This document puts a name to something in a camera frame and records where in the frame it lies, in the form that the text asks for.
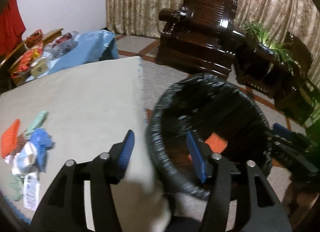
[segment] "chair backrest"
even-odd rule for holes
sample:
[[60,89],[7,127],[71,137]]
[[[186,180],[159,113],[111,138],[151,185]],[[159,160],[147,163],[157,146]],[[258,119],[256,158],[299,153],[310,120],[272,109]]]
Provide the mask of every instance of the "chair backrest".
[[232,31],[237,7],[237,0],[184,0],[182,10],[187,12],[189,29],[219,35]]
[[284,42],[288,43],[284,47],[291,52],[292,58],[300,64],[301,70],[307,75],[312,64],[312,54],[307,46],[289,31],[285,36]]

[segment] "black plastic liner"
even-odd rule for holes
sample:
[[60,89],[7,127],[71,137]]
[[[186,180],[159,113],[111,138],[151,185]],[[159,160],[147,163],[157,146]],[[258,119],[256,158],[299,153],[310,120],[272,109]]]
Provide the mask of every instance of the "black plastic liner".
[[260,108],[233,84],[200,73],[171,85],[149,123],[149,152],[165,192],[208,198],[210,187],[200,183],[187,159],[186,132],[191,128],[203,141],[217,133],[228,141],[224,156],[238,163],[254,160],[269,175],[271,143]]

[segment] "wooden armchair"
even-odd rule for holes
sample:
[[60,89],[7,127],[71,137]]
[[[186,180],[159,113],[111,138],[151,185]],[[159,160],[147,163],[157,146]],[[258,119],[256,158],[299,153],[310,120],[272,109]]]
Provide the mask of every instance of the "wooden armchair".
[[237,0],[184,0],[179,10],[162,9],[166,21],[156,63],[193,74],[206,71],[227,79],[243,32],[233,28]]
[[307,46],[295,35],[287,32],[285,43],[289,43],[285,48],[290,50],[292,58],[296,60],[301,68],[293,64],[294,76],[288,76],[283,79],[280,90],[276,93],[275,107],[283,111],[293,120],[303,124],[314,110],[314,99],[317,88],[311,92],[306,81],[308,72],[312,64],[312,54]]

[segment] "blue plastic bag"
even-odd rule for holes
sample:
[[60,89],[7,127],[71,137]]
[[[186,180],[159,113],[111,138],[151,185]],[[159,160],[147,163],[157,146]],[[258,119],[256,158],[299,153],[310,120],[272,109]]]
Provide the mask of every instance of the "blue plastic bag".
[[36,165],[39,167],[40,171],[45,171],[47,149],[52,145],[50,136],[43,128],[37,128],[32,133],[30,142],[32,142],[37,149]]

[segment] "clear plastic bag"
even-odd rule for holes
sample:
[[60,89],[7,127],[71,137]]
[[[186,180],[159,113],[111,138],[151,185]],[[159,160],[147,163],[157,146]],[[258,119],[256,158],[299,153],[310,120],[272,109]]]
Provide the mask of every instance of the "clear plastic bag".
[[49,60],[57,59],[71,50],[73,50],[78,45],[80,33],[77,31],[72,31],[59,36],[51,43],[44,47],[44,52],[50,53],[47,57]]

